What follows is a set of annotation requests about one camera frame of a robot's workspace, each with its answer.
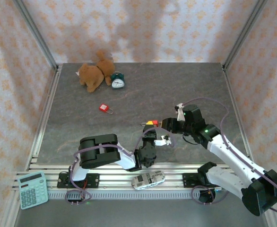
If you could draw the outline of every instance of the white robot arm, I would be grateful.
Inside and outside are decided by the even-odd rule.
[[[198,169],[201,186],[218,185],[240,198],[246,208],[254,215],[259,216],[277,203],[277,189],[268,181],[260,177],[254,170],[258,170],[277,184],[277,173],[274,170],[266,171],[253,163],[240,152],[230,141],[228,146],[243,160],[248,162],[253,169],[244,164],[229,148],[227,148],[220,130],[206,124],[196,105],[179,104],[175,107],[177,118],[167,118],[162,121],[162,128],[171,133],[192,136],[194,141],[223,160],[235,173],[231,174],[216,164],[208,162]],[[146,125],[143,131],[153,128]],[[73,181],[82,181],[91,168],[96,168],[109,163],[117,163],[123,169],[133,172],[142,169],[142,166],[150,167],[156,159],[155,146],[169,145],[170,138],[161,136],[157,140],[155,130],[145,133],[143,146],[130,153],[124,149],[117,140],[115,134],[100,135],[83,138],[80,141],[79,150],[102,144],[117,145],[118,148],[94,149],[79,154],[80,162],[73,169]]]

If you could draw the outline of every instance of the aluminum frame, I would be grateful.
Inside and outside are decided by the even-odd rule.
[[[57,69],[57,63],[55,61],[55,59],[52,56],[51,51],[49,50],[45,40],[43,39],[39,29],[37,28],[37,26],[35,25],[34,20],[32,19],[27,7],[25,6],[24,2],[22,0],[13,0],[13,2],[15,3],[16,7],[18,8],[18,10],[20,11],[23,19],[25,20],[28,28],[30,29],[30,31],[32,32],[33,36],[35,37],[37,43],[39,44],[39,46],[42,49],[42,52],[44,53],[47,61],[50,63],[51,67],[56,70]]]
[[[47,125],[51,105],[52,105],[53,98],[54,98],[54,95],[55,95],[55,91],[56,91],[56,88],[57,88],[57,85],[58,85],[58,82],[59,82],[61,69],[62,69],[62,65],[59,65],[58,69],[54,72],[54,76],[53,76],[52,81],[51,81],[50,89],[49,89],[48,94],[47,94],[47,99],[44,103],[42,115],[41,115],[41,118],[39,120],[38,129],[37,129],[37,132],[35,134],[34,141],[33,141],[33,144],[31,146],[29,157],[27,159],[24,171],[28,170],[32,157],[37,156],[39,154],[41,144],[42,144],[42,140],[43,140],[43,137],[44,137],[44,133],[45,133],[45,130],[46,130],[46,125]]]
[[[240,129],[241,134],[242,134],[242,139],[243,139],[247,154],[248,154],[249,158],[253,162],[255,162],[255,159],[254,159],[254,156],[253,156],[253,153],[252,153],[249,141],[248,141],[246,130],[244,129],[244,127],[242,125],[242,120],[241,120],[242,117],[241,117],[241,115],[238,111],[238,106],[237,106],[237,104],[235,102],[235,99],[234,99],[234,96],[233,96],[233,91],[232,91],[232,88],[231,88],[231,85],[230,85],[230,82],[229,82],[229,79],[228,79],[227,72],[226,72],[226,70],[223,70],[223,72],[224,72],[224,76],[225,76],[225,79],[226,79],[227,87],[228,87],[229,94],[230,94],[230,97],[231,97],[231,101],[232,101],[232,104],[233,104],[234,112],[235,112],[235,115],[236,115],[236,118],[237,118],[237,121],[238,121],[239,129]],[[277,227],[277,213],[276,212],[273,212],[272,210],[267,210],[265,212],[265,217],[266,217],[266,221],[267,221],[267,224],[268,224],[269,227]]]
[[[223,64],[223,68],[225,70],[228,70],[229,67],[231,66],[233,60],[237,56],[242,44],[246,40],[247,36],[249,35],[253,25],[255,24],[258,16],[262,12],[263,8],[265,7],[266,3],[268,0],[258,0],[256,3],[254,9],[252,10],[247,22],[242,28],[242,31],[240,32],[232,50],[230,51],[225,63]]]
[[[59,173],[62,171],[68,171],[68,164],[37,164],[37,156],[34,156],[31,160],[28,171],[18,172],[13,182],[12,189],[18,190],[17,178],[37,171],[44,171],[47,180],[48,190],[63,190],[58,189],[57,181]],[[164,171],[166,180],[164,183],[157,187],[152,187],[146,190],[151,191],[169,191],[169,190],[184,190],[182,174],[183,173],[196,173],[197,169],[203,164],[179,164],[179,163],[155,163],[150,168],[143,168],[136,172],[127,172],[118,164],[108,164],[95,169],[89,170],[89,173],[99,173],[100,182],[99,188],[89,189],[90,191],[133,191],[131,186],[131,180],[134,176],[142,173],[148,173],[150,171]],[[219,167],[225,169],[230,173],[234,173],[226,164],[217,164]]]

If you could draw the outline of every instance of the small red object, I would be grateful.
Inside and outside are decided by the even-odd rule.
[[[109,106],[105,105],[105,104],[101,104],[100,107],[99,107],[99,110],[100,111],[103,111],[105,113],[108,113],[108,114],[112,114],[113,113],[113,110],[109,108]]]
[[[152,123],[156,126],[156,127],[158,127],[158,121],[156,120],[156,121],[152,121]]]

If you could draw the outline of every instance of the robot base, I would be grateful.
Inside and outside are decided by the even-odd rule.
[[[74,183],[76,186],[83,188],[85,185],[85,181],[87,181],[85,188],[98,188],[99,181],[100,181],[100,175],[99,174],[86,174],[85,180],[74,181]],[[59,173],[57,187],[58,188],[75,188],[75,186],[70,181],[69,173],[67,173],[67,172]]]

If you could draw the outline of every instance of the calculator display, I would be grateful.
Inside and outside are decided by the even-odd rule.
[[[26,178],[22,178],[22,179],[20,179],[20,182],[24,183],[26,181],[34,180],[34,179],[39,178],[39,177],[42,177],[42,175],[37,174],[37,175],[29,176],[29,177],[26,177]]]

